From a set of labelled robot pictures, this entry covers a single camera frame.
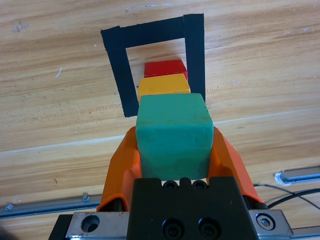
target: screw hole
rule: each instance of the screw hole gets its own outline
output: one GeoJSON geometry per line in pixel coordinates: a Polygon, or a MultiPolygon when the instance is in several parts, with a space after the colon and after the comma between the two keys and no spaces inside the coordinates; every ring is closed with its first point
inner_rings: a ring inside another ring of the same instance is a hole
{"type": "Polygon", "coordinates": [[[179,240],[185,232],[184,225],[181,221],[175,218],[169,218],[163,222],[162,230],[164,236],[168,240],[179,240]]]}
{"type": "Polygon", "coordinates": [[[166,181],[163,187],[168,190],[174,190],[178,188],[178,184],[175,181],[170,180],[170,181],[166,181]]]}
{"type": "Polygon", "coordinates": [[[192,186],[196,189],[206,189],[208,187],[208,185],[202,180],[195,181],[192,186]]]}
{"type": "Polygon", "coordinates": [[[81,223],[81,229],[86,233],[91,233],[97,229],[100,224],[100,219],[96,215],[85,217],[81,223]]]}
{"type": "Polygon", "coordinates": [[[205,217],[199,221],[199,231],[206,239],[214,240],[220,236],[221,227],[212,217],[205,217]]]}

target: yellow block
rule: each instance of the yellow block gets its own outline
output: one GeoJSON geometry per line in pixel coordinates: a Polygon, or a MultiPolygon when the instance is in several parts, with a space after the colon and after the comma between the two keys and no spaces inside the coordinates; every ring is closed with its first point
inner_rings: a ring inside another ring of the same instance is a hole
{"type": "Polygon", "coordinates": [[[190,87],[183,73],[145,77],[140,80],[138,101],[144,95],[189,94],[190,87]]]}

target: metal bracket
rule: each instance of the metal bracket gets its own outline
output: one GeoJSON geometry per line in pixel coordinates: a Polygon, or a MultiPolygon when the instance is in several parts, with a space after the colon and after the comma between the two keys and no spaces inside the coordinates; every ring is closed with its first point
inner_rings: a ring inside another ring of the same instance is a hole
{"type": "Polygon", "coordinates": [[[77,211],[83,209],[95,209],[99,206],[101,197],[102,195],[90,196],[88,193],[84,193],[83,196],[67,199],[17,205],[8,203],[6,206],[0,208],[0,219],[77,211]]]}
{"type": "MultiPolygon", "coordinates": [[[[260,240],[290,240],[320,236],[320,226],[291,230],[281,210],[249,210],[260,240]]],[[[126,240],[129,212],[75,212],[69,240],[126,240]]]]}
{"type": "Polygon", "coordinates": [[[320,166],[295,170],[284,170],[280,173],[280,179],[285,184],[318,181],[320,180],[320,166]]]}

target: green block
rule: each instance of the green block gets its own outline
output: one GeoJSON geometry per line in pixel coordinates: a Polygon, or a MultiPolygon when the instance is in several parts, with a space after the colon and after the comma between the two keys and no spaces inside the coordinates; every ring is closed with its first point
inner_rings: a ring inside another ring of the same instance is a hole
{"type": "Polygon", "coordinates": [[[198,93],[142,96],[136,140],[143,178],[208,175],[214,124],[198,93]]]}

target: stacked blocks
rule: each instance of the stacked blocks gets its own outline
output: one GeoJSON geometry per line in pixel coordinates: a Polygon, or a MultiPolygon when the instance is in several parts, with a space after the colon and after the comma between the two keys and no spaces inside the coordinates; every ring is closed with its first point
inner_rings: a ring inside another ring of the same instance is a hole
{"type": "Polygon", "coordinates": [[[170,74],[184,74],[188,80],[188,72],[182,60],[147,62],[144,65],[145,78],[170,74]]]}
{"type": "Polygon", "coordinates": [[[142,78],[139,83],[138,101],[141,96],[155,94],[187,94],[190,87],[183,73],[142,78]]]}
{"type": "Polygon", "coordinates": [[[198,93],[144,95],[136,120],[143,178],[208,175],[214,127],[198,93]]]}

